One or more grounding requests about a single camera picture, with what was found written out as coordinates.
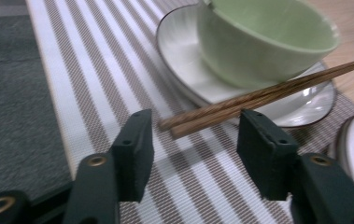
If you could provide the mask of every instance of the gray surface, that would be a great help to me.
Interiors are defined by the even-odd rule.
[[[31,199],[70,180],[28,16],[0,18],[0,191]]]

